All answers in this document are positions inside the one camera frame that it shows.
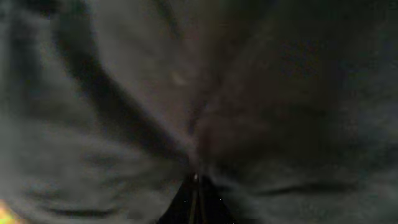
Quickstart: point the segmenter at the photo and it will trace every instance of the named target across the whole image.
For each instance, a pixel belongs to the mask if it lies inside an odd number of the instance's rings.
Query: black triangular object
[[[189,175],[158,224],[237,224],[205,177]]]

